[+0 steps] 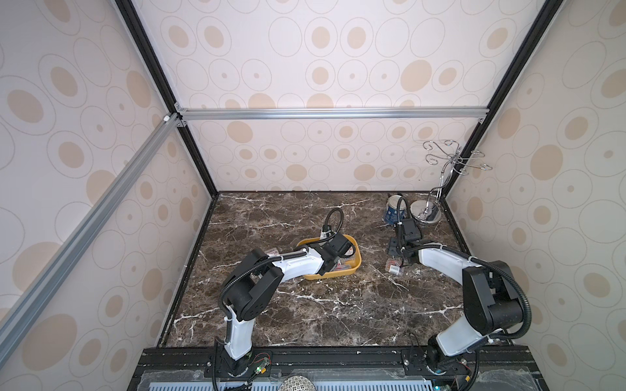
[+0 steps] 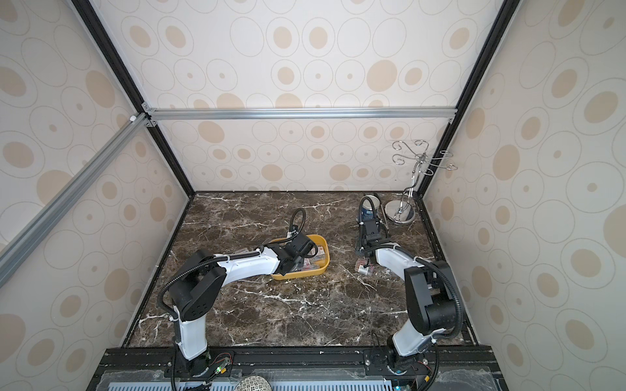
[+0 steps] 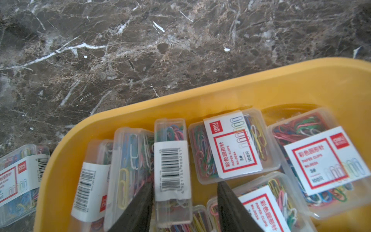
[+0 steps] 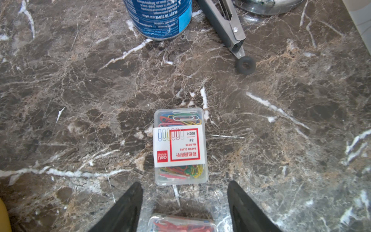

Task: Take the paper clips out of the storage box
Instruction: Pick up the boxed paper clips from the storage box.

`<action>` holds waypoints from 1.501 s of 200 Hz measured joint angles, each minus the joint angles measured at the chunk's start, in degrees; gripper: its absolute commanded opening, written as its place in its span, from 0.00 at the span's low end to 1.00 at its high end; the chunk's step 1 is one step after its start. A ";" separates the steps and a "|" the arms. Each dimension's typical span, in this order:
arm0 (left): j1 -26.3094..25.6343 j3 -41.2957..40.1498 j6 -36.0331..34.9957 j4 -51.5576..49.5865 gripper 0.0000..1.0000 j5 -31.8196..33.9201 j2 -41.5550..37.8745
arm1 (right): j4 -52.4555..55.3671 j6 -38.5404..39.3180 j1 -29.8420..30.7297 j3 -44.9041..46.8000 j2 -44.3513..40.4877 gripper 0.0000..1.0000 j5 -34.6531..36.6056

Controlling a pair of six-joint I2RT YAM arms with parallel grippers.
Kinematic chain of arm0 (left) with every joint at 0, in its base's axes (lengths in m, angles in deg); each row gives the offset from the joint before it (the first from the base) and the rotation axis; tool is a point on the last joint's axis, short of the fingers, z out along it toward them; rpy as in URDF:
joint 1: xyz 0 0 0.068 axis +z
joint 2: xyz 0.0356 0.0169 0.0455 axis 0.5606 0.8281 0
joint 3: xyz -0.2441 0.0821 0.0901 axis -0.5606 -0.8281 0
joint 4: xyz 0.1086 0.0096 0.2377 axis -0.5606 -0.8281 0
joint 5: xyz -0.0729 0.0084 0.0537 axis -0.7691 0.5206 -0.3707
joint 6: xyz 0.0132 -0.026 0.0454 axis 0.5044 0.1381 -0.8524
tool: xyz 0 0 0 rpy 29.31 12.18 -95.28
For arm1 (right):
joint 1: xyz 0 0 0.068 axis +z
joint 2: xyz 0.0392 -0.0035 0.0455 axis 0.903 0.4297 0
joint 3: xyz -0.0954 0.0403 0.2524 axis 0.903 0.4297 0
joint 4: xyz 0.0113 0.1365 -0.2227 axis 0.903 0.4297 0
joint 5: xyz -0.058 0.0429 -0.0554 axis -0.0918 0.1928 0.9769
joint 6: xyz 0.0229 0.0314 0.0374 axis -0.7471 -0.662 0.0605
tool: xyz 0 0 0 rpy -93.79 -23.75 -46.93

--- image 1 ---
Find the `yellow plastic storage tray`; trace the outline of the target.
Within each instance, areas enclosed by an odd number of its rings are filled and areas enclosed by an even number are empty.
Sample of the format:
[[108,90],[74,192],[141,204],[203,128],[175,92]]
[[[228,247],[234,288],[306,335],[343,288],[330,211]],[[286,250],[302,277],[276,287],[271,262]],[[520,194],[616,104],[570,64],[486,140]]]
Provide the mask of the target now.
[[[335,267],[325,267],[324,260],[322,259],[323,264],[320,270],[315,274],[304,275],[305,280],[322,280],[322,279],[337,278],[337,277],[352,275],[358,270],[358,268],[360,267],[362,263],[362,257],[360,254],[359,246],[356,240],[352,236],[345,236],[345,237],[347,237],[347,239],[349,239],[349,241],[352,242],[352,244],[354,244],[355,246],[354,256],[350,257],[347,260],[342,260],[342,262],[337,264]],[[314,239],[314,238],[305,239],[299,242],[296,248],[300,249],[300,248],[308,247],[309,249],[315,251],[316,253],[320,255],[320,247],[326,241],[322,242],[321,239]]]

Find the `clear paper clip box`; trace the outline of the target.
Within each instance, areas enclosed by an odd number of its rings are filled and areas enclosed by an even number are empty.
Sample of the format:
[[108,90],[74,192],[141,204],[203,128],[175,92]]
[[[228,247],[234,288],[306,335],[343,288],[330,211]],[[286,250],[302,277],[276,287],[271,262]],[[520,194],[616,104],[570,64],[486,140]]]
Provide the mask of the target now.
[[404,274],[404,261],[398,259],[390,259],[386,263],[386,271],[391,275],[401,276]]
[[268,257],[280,257],[280,251],[277,248],[266,250],[265,253]]

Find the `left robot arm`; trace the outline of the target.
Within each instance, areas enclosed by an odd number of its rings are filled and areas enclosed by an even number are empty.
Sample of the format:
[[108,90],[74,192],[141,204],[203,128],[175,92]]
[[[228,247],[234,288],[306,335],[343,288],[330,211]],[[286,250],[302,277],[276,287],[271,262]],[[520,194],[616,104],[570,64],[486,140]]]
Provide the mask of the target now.
[[341,233],[342,209],[331,209],[318,239],[306,239],[290,253],[248,253],[224,280],[218,306],[227,324],[226,357],[239,363],[252,351],[255,319],[262,314],[279,285],[303,277],[322,280],[354,274],[362,263],[354,238]]

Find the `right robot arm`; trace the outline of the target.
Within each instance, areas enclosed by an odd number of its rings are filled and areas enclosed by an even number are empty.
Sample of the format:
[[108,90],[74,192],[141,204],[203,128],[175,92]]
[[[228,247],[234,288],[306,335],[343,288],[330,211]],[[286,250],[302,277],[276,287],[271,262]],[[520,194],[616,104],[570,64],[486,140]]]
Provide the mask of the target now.
[[404,264],[419,263],[462,287],[463,316],[430,338],[425,360],[432,371],[465,353],[477,353],[492,340],[524,337],[532,321],[531,303],[507,263],[486,262],[444,244],[424,240],[402,195],[392,195],[386,216],[394,226],[388,254]]

